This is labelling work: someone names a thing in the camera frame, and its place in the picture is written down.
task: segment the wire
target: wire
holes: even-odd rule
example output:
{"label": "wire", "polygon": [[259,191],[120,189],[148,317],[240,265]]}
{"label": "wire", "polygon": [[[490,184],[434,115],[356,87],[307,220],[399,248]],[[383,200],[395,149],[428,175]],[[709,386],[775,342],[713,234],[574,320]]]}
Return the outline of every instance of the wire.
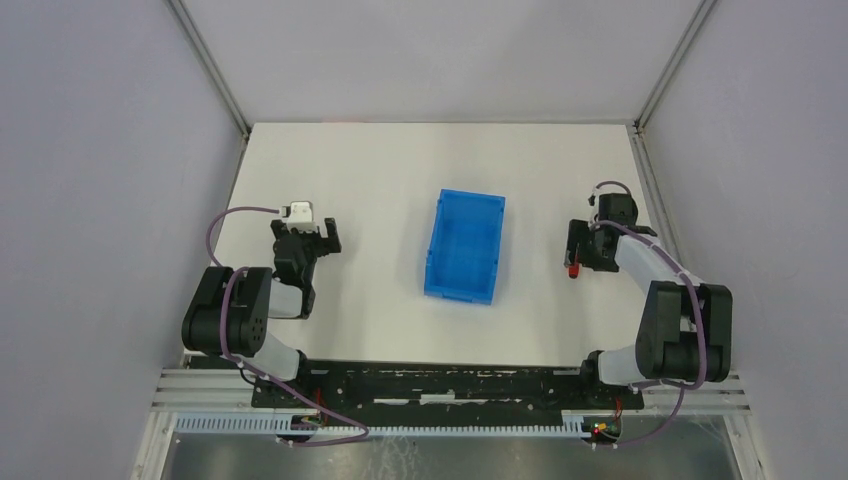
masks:
{"label": "wire", "polygon": [[620,439],[621,434],[624,432],[624,424],[621,421],[621,415],[619,415],[618,417],[618,422],[616,423],[616,426],[618,427],[618,438]]}
{"label": "wire", "polygon": [[[318,405],[321,405],[322,407],[326,407],[326,406],[327,406],[327,402],[325,402],[325,401],[324,401],[324,398],[321,396],[321,389],[320,389],[320,388],[316,388],[316,389],[315,389],[315,402],[317,402],[317,403],[318,403]],[[327,426],[327,422],[330,420],[330,417],[328,417],[328,416],[326,416],[326,415],[321,415],[321,416],[322,416],[322,417],[324,417],[324,423],[323,423],[323,425],[322,425],[322,426],[325,426],[325,427],[326,427],[326,426]]]}
{"label": "wire", "polygon": [[615,185],[617,187],[621,187],[624,189],[625,192],[627,192],[628,195],[633,196],[633,194],[630,192],[630,187],[619,182],[618,180],[604,180],[603,182],[595,185],[595,190],[603,187],[604,185]]}
{"label": "wire", "polygon": [[623,411],[624,404],[622,404],[621,402],[621,397],[615,397],[615,416],[613,417],[612,421],[618,426],[621,426],[621,414],[623,413]]}
{"label": "wire", "polygon": [[276,213],[279,214],[280,210],[277,208],[265,208],[265,207],[235,207],[229,210],[224,210],[219,213],[212,219],[212,223],[209,224],[209,228],[206,230],[206,253],[209,254],[209,258],[212,259],[212,263],[215,264],[216,267],[222,267],[221,262],[215,257],[215,252],[212,251],[212,232],[215,230],[215,225],[221,221],[227,215],[234,212],[264,212],[264,213]]}
{"label": "wire", "polygon": [[649,440],[649,439],[659,435],[663,431],[665,431],[665,429],[668,428],[669,425],[671,425],[672,420],[674,420],[674,418],[677,417],[677,413],[680,411],[680,407],[683,405],[683,396],[684,395],[686,395],[686,390],[681,388],[680,389],[680,395],[678,395],[678,397],[677,397],[677,403],[674,405],[674,408],[671,410],[671,413],[665,418],[662,425],[657,427],[656,430],[654,430],[651,433],[648,433],[646,435],[643,435],[641,437],[637,437],[637,438],[634,438],[634,439],[631,439],[631,440],[625,440],[623,442],[619,441],[617,443],[617,445],[619,447],[626,447],[628,445],[638,445],[640,443],[646,442],[647,440]]}
{"label": "wire", "polygon": [[300,392],[298,392],[293,387],[289,386],[288,384],[286,384],[285,382],[283,382],[279,378],[274,377],[272,375],[269,375],[268,373],[260,370],[256,366],[251,365],[250,363],[246,362],[244,359],[236,357],[232,353],[230,353],[230,349],[227,346],[227,313],[229,312],[229,308],[230,308],[230,296],[233,293],[233,286],[235,285],[236,279],[240,275],[243,275],[245,272],[247,272],[247,267],[241,267],[238,270],[236,270],[235,272],[233,272],[233,275],[230,277],[229,280],[227,280],[227,286],[224,288],[224,300],[223,300],[223,303],[221,305],[221,322],[220,322],[219,329],[218,329],[218,336],[221,339],[221,354],[227,360],[234,362],[237,365],[239,365],[240,368],[244,368],[245,370],[249,370],[249,371],[253,372],[254,374],[256,374],[257,377],[262,378],[263,380],[270,381],[274,385],[277,385],[278,387],[280,387],[283,390],[285,390],[286,392],[288,392],[289,395],[300,400],[301,402],[305,403],[306,405],[309,405],[310,407],[318,410],[319,412],[323,413],[324,415],[328,415],[330,417],[335,418],[336,420],[340,420],[344,423],[347,423],[348,425],[350,425],[352,427],[356,427],[356,428],[359,428],[359,429],[362,430],[362,433],[351,436],[351,437],[335,438],[335,439],[332,439],[332,440],[323,440],[323,441],[319,441],[319,442],[290,443],[290,445],[298,446],[298,447],[324,447],[324,446],[341,445],[341,444],[344,444],[344,443],[352,443],[352,442],[358,442],[360,440],[364,440],[366,437],[368,437],[370,430],[368,429],[368,427],[366,427],[362,423],[359,423],[356,420],[348,418],[348,417],[346,417],[346,416],[344,416],[340,413],[336,413],[336,412],[330,410],[329,408],[322,407],[321,405],[313,402],[309,398],[303,396]]}
{"label": "wire", "polygon": [[619,435],[618,437],[614,437],[614,436],[610,435],[609,433],[607,433],[603,430],[598,430],[598,433],[600,433],[601,435],[609,438],[610,440],[616,441],[616,442],[618,441],[619,437],[621,436],[621,435]]}
{"label": "wire", "polygon": [[241,379],[245,382],[249,383],[250,385],[253,385],[254,387],[256,386],[256,382],[251,382],[250,379],[247,378],[247,375],[244,374],[243,368],[239,368],[239,375],[241,375]]}

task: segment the gray panel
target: gray panel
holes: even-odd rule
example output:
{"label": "gray panel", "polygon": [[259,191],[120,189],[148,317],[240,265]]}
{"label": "gray panel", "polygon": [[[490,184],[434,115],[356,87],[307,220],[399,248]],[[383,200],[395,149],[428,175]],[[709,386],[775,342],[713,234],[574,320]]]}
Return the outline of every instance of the gray panel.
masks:
{"label": "gray panel", "polygon": [[0,2],[0,478],[127,478],[238,133],[161,1]]}
{"label": "gray panel", "polygon": [[[624,419],[640,435],[656,419]],[[367,443],[295,449],[271,436],[181,434],[164,479],[584,479],[739,478],[720,418],[678,420],[655,440],[593,452],[585,443],[546,438],[389,437]]]}
{"label": "gray panel", "polygon": [[721,2],[647,129],[689,268],[733,291],[775,478],[848,471],[846,25],[844,0]]}
{"label": "gray panel", "polygon": [[185,3],[250,122],[623,123],[699,0]]}

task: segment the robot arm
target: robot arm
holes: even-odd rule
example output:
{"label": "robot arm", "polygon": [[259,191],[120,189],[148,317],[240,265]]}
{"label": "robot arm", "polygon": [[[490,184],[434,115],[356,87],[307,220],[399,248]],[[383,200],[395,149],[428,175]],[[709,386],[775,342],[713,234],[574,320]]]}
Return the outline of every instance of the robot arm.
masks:
{"label": "robot arm", "polygon": [[[271,222],[274,269],[253,267],[235,281],[227,314],[227,344],[233,354],[250,358],[262,371],[287,381],[297,376],[304,355],[273,335],[268,319],[306,319],[315,303],[312,279],[318,258],[341,252],[332,218],[324,219],[327,236],[313,220],[310,202],[294,202]],[[189,350],[221,355],[221,307],[230,267],[209,267],[183,319],[182,340]]]}
{"label": "robot arm", "polygon": [[565,266],[576,278],[579,266],[596,271],[624,270],[645,294],[639,333],[633,345],[593,352],[581,367],[584,376],[608,385],[645,380],[698,377],[701,352],[692,329],[693,302],[682,276],[697,298],[707,363],[705,381],[721,382],[730,371],[733,299],[721,285],[704,283],[680,267],[662,250],[649,227],[636,225],[638,211],[631,195],[608,193],[590,198],[596,207],[592,225],[572,220]]}

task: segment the metal floor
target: metal floor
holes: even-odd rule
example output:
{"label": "metal floor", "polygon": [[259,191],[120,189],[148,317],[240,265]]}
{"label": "metal floor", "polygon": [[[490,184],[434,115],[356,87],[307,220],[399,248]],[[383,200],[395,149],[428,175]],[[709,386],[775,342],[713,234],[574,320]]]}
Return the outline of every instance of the metal floor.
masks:
{"label": "metal floor", "polygon": [[[624,418],[624,438],[661,419]],[[271,436],[179,434],[163,479],[740,478],[721,417],[681,418],[642,445],[591,448],[574,439],[388,437],[289,448]]]}

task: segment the blue crate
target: blue crate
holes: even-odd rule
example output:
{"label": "blue crate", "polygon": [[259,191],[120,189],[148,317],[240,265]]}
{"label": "blue crate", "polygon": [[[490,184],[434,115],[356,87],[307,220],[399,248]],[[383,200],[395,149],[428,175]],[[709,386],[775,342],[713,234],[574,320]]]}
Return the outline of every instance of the blue crate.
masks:
{"label": "blue crate", "polygon": [[424,293],[491,305],[506,198],[442,190],[427,250]]}

